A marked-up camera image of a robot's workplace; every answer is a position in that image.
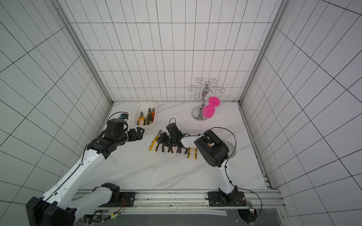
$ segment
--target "yellow-handled pliers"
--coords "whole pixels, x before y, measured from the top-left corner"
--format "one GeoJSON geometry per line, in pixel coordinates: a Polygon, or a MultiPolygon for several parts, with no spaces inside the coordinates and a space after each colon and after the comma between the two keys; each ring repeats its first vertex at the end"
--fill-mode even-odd
{"type": "MultiPolygon", "coordinates": [[[[162,130],[160,129],[160,131],[157,133],[156,137],[154,138],[154,140],[153,140],[152,143],[151,143],[151,146],[150,146],[150,148],[149,148],[150,151],[152,150],[153,145],[155,144],[157,138],[160,137],[161,133],[162,133],[162,130]]],[[[160,145],[160,143],[157,144],[155,152],[157,151],[159,145],[160,145]]]]}
{"type": "Polygon", "coordinates": [[[142,111],[141,111],[141,113],[139,114],[137,125],[140,125],[139,123],[141,122],[141,120],[143,120],[143,125],[144,125],[144,124],[145,124],[145,120],[144,120],[144,116],[143,116],[143,112],[142,112],[142,111]]]}

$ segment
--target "pliers handle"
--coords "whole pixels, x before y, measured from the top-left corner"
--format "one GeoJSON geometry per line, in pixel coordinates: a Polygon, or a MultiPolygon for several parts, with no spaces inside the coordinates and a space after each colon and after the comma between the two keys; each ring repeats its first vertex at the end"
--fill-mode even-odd
{"type": "Polygon", "coordinates": [[[139,114],[137,125],[140,125],[139,123],[141,122],[141,120],[143,120],[143,125],[145,125],[145,120],[144,120],[144,116],[143,116],[143,112],[142,112],[142,111],[141,111],[141,113],[139,114]]]}
{"type": "Polygon", "coordinates": [[[151,115],[152,115],[151,121],[154,121],[155,120],[155,108],[152,108],[151,115]]]}
{"type": "MultiPolygon", "coordinates": [[[[150,148],[149,148],[150,151],[152,150],[153,145],[155,144],[156,140],[161,136],[161,133],[162,133],[162,130],[160,130],[160,131],[157,133],[156,137],[155,137],[154,140],[152,141],[152,143],[151,143],[151,145],[150,145],[150,148]]],[[[157,151],[159,145],[160,145],[160,143],[157,144],[155,152],[157,151]]]]}
{"type": "MultiPolygon", "coordinates": [[[[188,153],[187,158],[191,156],[191,148],[186,148],[185,154],[188,153]]],[[[197,148],[195,148],[195,159],[197,158],[197,148]]]]}

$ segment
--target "black cable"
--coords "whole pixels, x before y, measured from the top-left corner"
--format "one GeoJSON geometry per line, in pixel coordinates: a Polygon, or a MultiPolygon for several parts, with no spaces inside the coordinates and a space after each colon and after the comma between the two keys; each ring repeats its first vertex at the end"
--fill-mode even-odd
{"type": "Polygon", "coordinates": [[[65,182],[67,182],[67,180],[75,173],[75,171],[77,171],[77,169],[80,167],[80,164],[77,166],[77,168],[72,172],[72,174],[53,192],[53,193],[55,193],[57,190],[59,190],[60,189],[60,187],[65,183],[65,182]]]}
{"type": "MultiPolygon", "coordinates": [[[[220,128],[220,129],[226,129],[226,128],[223,128],[223,127],[213,127],[213,128],[211,128],[211,129],[214,129],[214,128],[220,128]]],[[[235,135],[230,131],[230,130],[228,130],[228,129],[226,129],[227,131],[229,131],[233,136],[234,136],[234,139],[235,139],[235,147],[234,147],[234,150],[233,150],[233,152],[236,150],[236,138],[235,138],[235,135]]],[[[229,178],[229,176],[227,175],[227,171],[226,171],[226,168],[227,168],[227,162],[229,161],[229,159],[230,158],[228,158],[227,160],[226,160],[226,163],[225,163],[225,174],[226,174],[226,176],[227,176],[227,179],[229,180],[229,183],[232,185],[232,186],[234,186],[235,187],[235,185],[233,185],[232,184],[232,181],[230,180],[230,178],[229,178]]],[[[244,189],[244,188],[239,188],[239,187],[237,187],[238,189],[241,189],[241,190],[246,190],[246,191],[250,191],[250,190],[248,190],[248,189],[244,189]]],[[[261,198],[258,196],[258,194],[257,193],[255,193],[255,192],[253,192],[253,191],[250,191],[251,193],[254,193],[254,194],[256,194],[256,196],[259,198],[259,200],[260,200],[260,211],[259,211],[259,214],[257,215],[257,217],[259,217],[259,215],[260,215],[260,213],[261,213],[261,210],[263,209],[263,204],[262,204],[262,201],[261,201],[261,198]]]]}
{"type": "Polygon", "coordinates": [[[175,118],[170,118],[170,121],[168,122],[168,124],[171,123],[171,119],[174,119],[174,120],[175,120],[175,124],[176,124],[176,119],[175,119],[175,118]]]}
{"type": "Polygon", "coordinates": [[[117,114],[117,113],[127,113],[128,114],[128,112],[125,112],[125,111],[119,111],[119,112],[116,112],[116,113],[114,113],[113,115],[115,115],[115,114],[117,114]]]}
{"type": "Polygon", "coordinates": [[[93,213],[93,215],[92,215],[92,218],[90,219],[90,223],[89,223],[89,224],[91,224],[92,222],[96,222],[96,223],[102,222],[102,219],[101,219],[102,215],[103,215],[103,210],[100,209],[100,210],[94,211],[94,213],[93,213]],[[100,213],[100,212],[102,212],[102,214],[99,215],[96,219],[94,219],[95,214],[96,214],[96,213],[100,213]]]}
{"type": "Polygon", "coordinates": [[[82,163],[82,162],[83,162],[83,158],[84,158],[85,150],[87,149],[87,146],[88,146],[88,145],[90,145],[90,143],[89,143],[89,144],[87,144],[87,145],[85,146],[85,148],[84,148],[84,152],[83,152],[83,156],[82,156],[82,161],[80,161],[80,163],[82,163]]]}

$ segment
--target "white plastic tray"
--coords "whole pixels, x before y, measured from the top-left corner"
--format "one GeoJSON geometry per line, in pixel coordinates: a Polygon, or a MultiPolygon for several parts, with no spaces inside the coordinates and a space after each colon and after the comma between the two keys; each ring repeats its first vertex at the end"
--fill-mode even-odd
{"type": "Polygon", "coordinates": [[[141,127],[143,129],[151,129],[154,125],[155,125],[155,121],[156,121],[156,115],[157,115],[157,104],[155,102],[141,102],[137,105],[136,107],[136,111],[135,111],[135,115],[133,117],[133,124],[136,127],[141,127]],[[138,118],[139,118],[139,114],[141,113],[141,111],[143,112],[143,117],[146,119],[146,116],[148,114],[148,109],[151,108],[155,108],[155,118],[153,119],[152,124],[150,125],[143,125],[143,121],[141,120],[141,124],[142,125],[137,125],[138,122],[138,118]]]}

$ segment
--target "wire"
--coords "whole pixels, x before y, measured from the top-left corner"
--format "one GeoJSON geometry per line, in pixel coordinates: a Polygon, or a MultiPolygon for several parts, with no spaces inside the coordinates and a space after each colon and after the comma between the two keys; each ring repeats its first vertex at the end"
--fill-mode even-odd
{"type": "Polygon", "coordinates": [[[245,202],[250,202],[249,200],[246,200],[246,199],[236,199],[236,200],[245,201],[245,202]]]}
{"type": "Polygon", "coordinates": [[[92,192],[94,192],[94,190],[96,190],[97,188],[99,188],[99,187],[95,187],[95,188],[93,188],[93,191],[92,191],[92,192]]]}
{"type": "Polygon", "coordinates": [[[174,120],[175,120],[175,124],[176,124],[176,119],[175,119],[175,118],[170,118],[170,121],[168,122],[168,124],[171,123],[171,119],[174,119],[174,120]]]}
{"type": "Polygon", "coordinates": [[[117,114],[117,113],[127,113],[128,114],[128,112],[125,112],[125,111],[119,111],[119,112],[116,112],[116,113],[114,113],[113,115],[115,115],[115,114],[117,114]]]}
{"type": "Polygon", "coordinates": [[[122,210],[122,212],[120,212],[119,214],[123,213],[123,211],[124,211],[125,208],[126,208],[126,206],[125,206],[126,201],[125,201],[125,199],[121,199],[121,200],[122,200],[122,206],[121,206],[121,208],[120,208],[119,210],[117,210],[116,212],[114,212],[113,214],[111,214],[110,216],[108,216],[108,217],[106,217],[105,219],[103,219],[103,221],[106,221],[106,220],[111,219],[111,218],[112,218],[114,215],[116,215],[122,208],[123,208],[123,210],[122,210]]]}
{"type": "Polygon", "coordinates": [[[82,156],[82,161],[80,161],[80,163],[83,163],[83,158],[84,158],[85,150],[87,149],[87,146],[88,146],[88,145],[90,145],[90,143],[85,146],[84,152],[83,152],[83,156],[82,156]]]}
{"type": "Polygon", "coordinates": [[[93,215],[92,215],[92,218],[90,219],[90,223],[89,223],[89,224],[91,224],[92,222],[96,222],[96,223],[102,222],[102,219],[101,219],[102,215],[103,215],[103,210],[102,210],[102,209],[94,211],[94,213],[93,213],[93,215]],[[95,214],[96,214],[96,213],[100,213],[100,212],[102,212],[102,214],[99,215],[99,216],[97,216],[96,219],[94,219],[95,214]]]}
{"type": "MultiPolygon", "coordinates": [[[[213,127],[213,128],[211,128],[211,129],[214,129],[214,128],[220,128],[220,129],[226,129],[226,128],[223,128],[223,127],[213,127]]],[[[229,131],[233,136],[234,136],[234,139],[235,139],[235,147],[234,147],[234,150],[233,150],[233,152],[236,150],[236,138],[235,138],[235,135],[230,131],[230,130],[228,130],[228,129],[226,129],[227,131],[229,131]]],[[[226,176],[227,176],[227,179],[229,180],[229,183],[232,185],[232,186],[234,186],[235,187],[235,185],[233,185],[233,183],[232,183],[232,181],[230,180],[230,178],[229,178],[229,176],[227,175],[227,171],[226,171],[226,168],[227,168],[227,162],[229,161],[229,159],[230,158],[228,158],[227,160],[226,160],[226,163],[225,163],[225,174],[226,174],[226,176]]],[[[255,193],[255,192],[253,192],[253,191],[251,191],[251,190],[248,190],[248,189],[244,189],[244,188],[239,188],[239,187],[237,187],[238,189],[241,189],[241,190],[246,190],[246,191],[250,191],[251,193],[254,193],[254,194],[256,194],[256,196],[259,198],[259,200],[260,200],[260,210],[259,210],[259,214],[258,214],[258,216],[257,217],[259,217],[259,215],[260,215],[260,213],[261,213],[261,210],[263,209],[263,204],[262,204],[262,201],[261,201],[261,198],[258,196],[258,194],[257,193],[255,193]]]]}

